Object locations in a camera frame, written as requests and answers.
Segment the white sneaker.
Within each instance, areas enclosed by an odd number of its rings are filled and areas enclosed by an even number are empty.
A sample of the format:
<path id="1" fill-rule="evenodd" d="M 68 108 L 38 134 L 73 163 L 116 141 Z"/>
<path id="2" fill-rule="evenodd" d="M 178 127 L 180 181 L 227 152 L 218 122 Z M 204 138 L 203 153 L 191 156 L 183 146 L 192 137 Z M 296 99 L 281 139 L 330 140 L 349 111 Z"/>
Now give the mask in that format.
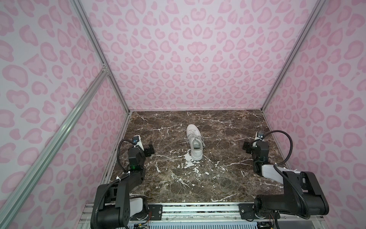
<path id="1" fill-rule="evenodd" d="M 191 148 L 191 157 L 195 161 L 199 161 L 203 157 L 203 149 L 205 147 L 203 137 L 194 124 L 189 124 L 186 129 L 187 142 Z"/>

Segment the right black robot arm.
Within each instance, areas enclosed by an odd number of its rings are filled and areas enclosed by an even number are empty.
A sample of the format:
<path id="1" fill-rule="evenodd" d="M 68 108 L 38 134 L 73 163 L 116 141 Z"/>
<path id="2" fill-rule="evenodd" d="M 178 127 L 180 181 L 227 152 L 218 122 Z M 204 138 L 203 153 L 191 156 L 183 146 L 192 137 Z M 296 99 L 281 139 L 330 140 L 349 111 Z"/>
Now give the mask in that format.
<path id="1" fill-rule="evenodd" d="M 284 213 L 309 219 L 329 213 L 329 203 L 314 173 L 294 171 L 269 163 L 269 144 L 257 140 L 244 142 L 243 150 L 252 156 L 253 171 L 283 185 L 283 194 L 257 195 L 252 207 L 256 217 Z"/>

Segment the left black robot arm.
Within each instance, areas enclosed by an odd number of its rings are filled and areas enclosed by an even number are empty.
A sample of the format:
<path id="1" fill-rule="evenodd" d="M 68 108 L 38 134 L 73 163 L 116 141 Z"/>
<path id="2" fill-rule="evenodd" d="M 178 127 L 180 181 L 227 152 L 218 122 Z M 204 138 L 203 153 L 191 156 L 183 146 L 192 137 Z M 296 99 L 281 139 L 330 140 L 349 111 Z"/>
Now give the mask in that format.
<path id="1" fill-rule="evenodd" d="M 139 147 L 130 148 L 130 170 L 113 182 L 97 188 L 91 214 L 92 229 L 127 228 L 130 218 L 150 216 L 146 198 L 131 198 L 130 192 L 143 183 L 145 160 L 154 153 L 152 142 L 144 150 Z"/>

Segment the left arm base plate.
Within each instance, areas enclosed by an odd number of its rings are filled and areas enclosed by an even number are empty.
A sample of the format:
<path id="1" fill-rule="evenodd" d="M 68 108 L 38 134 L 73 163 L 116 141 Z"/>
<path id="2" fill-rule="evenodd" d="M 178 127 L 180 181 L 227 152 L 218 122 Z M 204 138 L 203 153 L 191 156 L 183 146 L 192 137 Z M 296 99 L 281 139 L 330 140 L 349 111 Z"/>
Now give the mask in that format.
<path id="1" fill-rule="evenodd" d="M 154 221 L 161 220 L 163 214 L 163 205 L 149 204 L 148 207 L 144 207 L 140 213 L 133 215 L 130 220 L 132 221 Z"/>

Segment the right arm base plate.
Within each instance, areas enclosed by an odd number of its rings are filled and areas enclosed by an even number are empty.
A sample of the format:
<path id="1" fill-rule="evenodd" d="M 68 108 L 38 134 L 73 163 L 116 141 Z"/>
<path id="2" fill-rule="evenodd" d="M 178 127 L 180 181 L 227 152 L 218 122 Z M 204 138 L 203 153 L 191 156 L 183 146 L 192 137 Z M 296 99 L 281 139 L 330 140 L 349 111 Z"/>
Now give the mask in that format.
<path id="1" fill-rule="evenodd" d="M 266 219 L 266 216 L 262 215 L 255 209 L 254 203 L 241 203 L 238 205 L 241 219 L 252 222 L 257 219 Z"/>

